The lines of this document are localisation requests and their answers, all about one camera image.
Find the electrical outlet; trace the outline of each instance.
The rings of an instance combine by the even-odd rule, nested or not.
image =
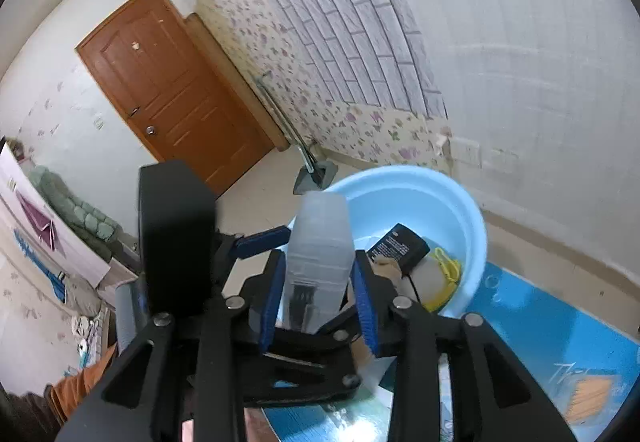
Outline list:
[[[488,163],[491,168],[502,173],[513,174],[518,168],[519,157],[512,151],[492,148]]]
[[[480,145],[476,141],[453,136],[449,139],[449,147],[453,160],[459,160],[475,167],[482,167]]]

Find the orange sleeve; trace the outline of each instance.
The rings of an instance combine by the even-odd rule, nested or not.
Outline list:
[[[49,388],[48,399],[51,409],[62,423],[65,423],[76,410],[82,400],[93,389],[109,366],[116,351],[116,345],[112,345],[104,357],[93,366],[85,368],[82,372],[72,377],[66,377],[59,383]]]

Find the black cable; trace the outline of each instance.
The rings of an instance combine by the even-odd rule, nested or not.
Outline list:
[[[422,300],[420,299],[420,295],[418,294],[418,289],[414,285],[414,280],[411,279],[411,275],[407,274],[406,276],[407,278],[409,278],[409,283],[411,283],[411,287],[414,289],[415,298],[418,300],[418,303],[422,303]]]

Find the black battery pack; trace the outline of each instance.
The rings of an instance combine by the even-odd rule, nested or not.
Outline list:
[[[429,250],[427,242],[415,232],[402,224],[396,224],[367,251],[367,254],[372,260],[377,256],[396,260],[404,277],[411,274],[418,262],[429,253]]]

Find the door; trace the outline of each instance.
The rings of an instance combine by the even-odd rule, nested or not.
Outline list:
[[[273,147],[168,0],[130,0],[76,50],[151,153],[183,159],[217,194]]]

